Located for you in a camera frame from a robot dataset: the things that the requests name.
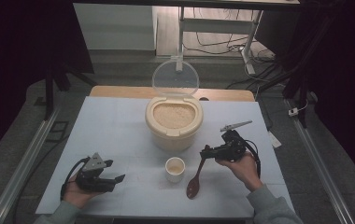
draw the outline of power strip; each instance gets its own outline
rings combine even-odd
[[[297,109],[297,107],[289,110],[289,116],[291,116],[291,117],[294,117],[298,114],[299,114],[299,110]]]

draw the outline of wall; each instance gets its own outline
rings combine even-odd
[[[74,4],[88,49],[155,50],[156,9]]]

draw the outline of person's left hand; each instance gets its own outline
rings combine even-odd
[[[70,177],[69,182],[67,182],[66,191],[64,193],[64,201],[81,209],[91,198],[103,194],[104,192],[92,192],[79,188],[75,182],[76,176],[77,174],[73,175]]]

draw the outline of small cup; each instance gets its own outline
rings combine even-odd
[[[183,178],[186,165],[181,158],[172,157],[165,164],[166,178],[172,183],[177,183]]]

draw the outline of hand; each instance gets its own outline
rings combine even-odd
[[[81,209],[91,198],[103,194],[104,192],[82,190],[75,182],[76,176],[77,174],[73,175],[70,177],[69,182],[67,182],[66,192],[64,193],[64,201]]]
[[[233,174],[242,182],[247,189],[254,191],[259,189],[263,182],[259,179],[256,170],[256,162],[250,152],[245,152],[244,156],[239,161],[220,161],[216,162],[222,166],[227,166],[233,171]]]

